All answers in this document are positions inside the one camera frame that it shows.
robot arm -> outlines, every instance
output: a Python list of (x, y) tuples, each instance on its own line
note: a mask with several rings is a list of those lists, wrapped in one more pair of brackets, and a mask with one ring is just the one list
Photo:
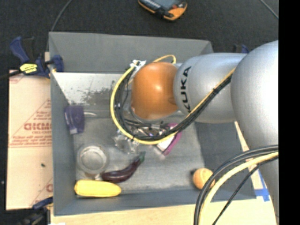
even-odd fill
[[(219, 86), (216, 88), (216, 84), (228, 74), (230, 83), (221, 90)], [(122, 91), (126, 91), (127, 98), (131, 82), (128, 111), (131, 111), (133, 120), (126, 126), (128, 119), (123, 117)], [(212, 94), (211, 91), (214, 94), (209, 102), (203, 102), (205, 106), (201, 111), (197, 110), (203, 98)], [(177, 110), (186, 115), (184, 121), (187, 123), (162, 131), (163, 127), (155, 120), (170, 116)], [(206, 123), (237, 121), (250, 149), (276, 145), (279, 143), (278, 41), (262, 45), (248, 54), (211, 53), (193, 57), (178, 68), (174, 64), (157, 62), (142, 68), (133, 64), (114, 88), (111, 114), (119, 130), (131, 142), (158, 144), (176, 137), (179, 131), (196, 120)], [(135, 129), (137, 126), (145, 128), (140, 136), (139, 129)], [(279, 224), (278, 160), (260, 170)]]

yellow cable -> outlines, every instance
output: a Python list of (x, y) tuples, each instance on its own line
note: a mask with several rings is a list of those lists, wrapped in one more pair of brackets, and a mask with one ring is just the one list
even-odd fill
[(176, 63), (176, 57), (175, 57), (174, 55), (172, 55), (172, 54), (169, 54), (169, 55), (160, 57), (160, 58), (154, 60), (153, 62), (158, 62), (158, 61), (161, 61), (162, 59), (165, 59), (165, 58), (168, 58), (168, 57), (173, 57), (173, 62), (172, 62), (172, 64)]
[[(155, 61), (159, 61), (159, 60), (162, 60), (164, 58), (167, 58), (167, 57), (170, 57), (172, 56), (173, 57), (173, 62), (176, 62), (176, 58), (174, 55), (166, 55), (166, 56), (163, 56), (161, 58), (158, 58), (156, 59)], [(155, 144), (158, 144), (158, 143), (161, 143), (161, 142), (164, 142), (166, 140), (168, 140), (169, 138), (175, 136), (177, 134), (177, 132), (174, 132), (172, 134), (169, 134), (168, 136), (164, 137), (164, 138), (161, 138), (159, 140), (155, 140), (155, 141), (145, 141), (145, 140), (140, 140), (134, 136), (132, 136), (130, 133), (128, 133), (127, 131), (124, 130), (124, 128), (119, 124), (118, 120), (116, 119), (116, 116), (114, 114), (114, 97), (115, 97), (115, 94), (117, 92), (117, 90), (119, 89), (119, 85), (121, 84), (121, 82), (125, 79), (125, 77), (134, 69), (135, 67), (132, 66), (130, 69), (128, 69), (124, 74), (123, 76), (118, 80), (117, 84), (115, 85), (113, 91), (112, 91), (112, 96), (111, 96), (111, 103), (110, 103), (110, 110), (111, 110), (111, 114), (112, 114), (112, 120), (113, 122), (115, 123), (115, 125), (117, 126), (117, 128), (128, 138), (138, 142), (138, 143), (141, 143), (141, 144), (146, 144), (146, 145), (155, 145)], [(214, 89), (216, 87), (218, 87), (224, 80), (226, 80), (229, 76), (232, 75), (232, 73), (234, 72), (235, 68), (232, 69), (227, 75), (226, 77), (224, 77), (206, 96), (205, 98), (203, 98), (200, 103), (198, 103), (198, 105), (185, 117), (185, 119), (187, 119), (204, 101), (206, 98), (208, 98), (213, 92), (214, 92)]]
[(230, 170), (229, 172), (227, 172), (224, 176), (222, 176), (216, 183), (215, 185), (211, 188), (211, 190), (209, 191), (208, 195), (206, 196), (203, 205), (201, 207), (200, 210), (200, 214), (199, 214), (199, 225), (203, 225), (203, 214), (205, 214), (205, 210), (207, 209), (208, 204), (211, 202), (213, 196), (215, 195), (215, 193), (217, 192), (217, 190), (220, 188), (220, 186), (222, 186), (223, 183), (225, 183), (229, 178), (231, 178), (233, 175), (235, 175), (236, 173), (244, 170), (245, 168), (258, 164), (260, 162), (266, 161), (268, 159), (274, 158), (278, 155), (278, 152), (273, 152), (271, 154), (268, 155), (264, 155), (264, 156), (260, 156), (257, 158), (254, 158), (253, 160), (247, 161), (235, 168), (233, 168), (232, 170)]

cardboard sheet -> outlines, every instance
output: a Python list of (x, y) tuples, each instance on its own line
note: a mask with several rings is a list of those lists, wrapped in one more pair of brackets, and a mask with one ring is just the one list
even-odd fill
[(9, 79), (6, 209), (26, 209), (53, 195), (50, 80)]

cable bundle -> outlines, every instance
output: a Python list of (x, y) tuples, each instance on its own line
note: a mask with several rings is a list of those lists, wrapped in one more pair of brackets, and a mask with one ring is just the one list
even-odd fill
[[(209, 178), (209, 180), (205, 183), (201, 193), (198, 196), (195, 212), (194, 212), (194, 225), (203, 224), (203, 214), (207, 209), (207, 204), (212, 200), (214, 194), (220, 188), (222, 184), (224, 184), (230, 177), (235, 175), (236, 173), (242, 171), (243, 169), (251, 166), (256, 165), (256, 167), (248, 173), (248, 175), (244, 178), (241, 184), (237, 187), (233, 195), (229, 198), (227, 204), (222, 209), (216, 220), (214, 221), (213, 225), (216, 224), (218, 219), (224, 213), (226, 208), (232, 202), (235, 195), (244, 185), (246, 180), (263, 164), (274, 161), (278, 159), (278, 145), (272, 145), (267, 147), (261, 147), (258, 149), (248, 150), (245, 151), (223, 163)], [(210, 185), (214, 181), (214, 179), (224, 173), (229, 167), (235, 166), (233, 169), (228, 171), (225, 175), (223, 175), (220, 179), (217, 180), (215, 185), (210, 189)]]
[[(173, 136), (177, 133), (186, 129), (190, 124), (192, 124), (195, 119), (201, 114), (201, 112), (205, 109), (208, 103), (231, 81), (231, 77), (235, 70), (232, 69), (225, 78), (222, 79), (203, 99), (200, 103), (185, 117), (185, 119), (180, 122), (177, 126), (173, 127), (172, 129), (166, 130), (163, 133), (159, 133), (158, 135), (153, 136), (144, 136), (138, 134), (132, 134), (130, 129), (127, 127), (126, 120), (123, 115), (123, 106), (128, 96), (128, 85), (131, 81), (131, 76), (134, 74), (135, 70), (139, 69), (138, 65), (132, 66), (129, 68), (124, 75), (118, 80), (117, 84), (115, 85), (112, 96), (111, 96), (111, 104), (110, 110), (112, 114), (112, 119), (118, 129), (128, 138), (132, 139), (133, 141), (147, 144), (147, 145), (154, 145), (161, 143)], [(125, 88), (127, 87), (127, 94), (124, 100), (122, 100), (123, 93)]]

blue clamp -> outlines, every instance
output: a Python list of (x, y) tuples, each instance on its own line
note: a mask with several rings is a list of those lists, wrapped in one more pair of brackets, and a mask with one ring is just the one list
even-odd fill
[(46, 78), (50, 78), (50, 70), (48, 65), (54, 64), (57, 72), (64, 71), (64, 63), (62, 57), (59, 55), (54, 55), (50, 61), (45, 61), (42, 56), (38, 56), (37, 59), (33, 59), (32, 48), (27, 43), (27, 47), (24, 48), (22, 43), (22, 37), (16, 37), (9, 45), (9, 48), (13, 55), (18, 57), (21, 62), (20, 71), (25, 75), (37, 75)]

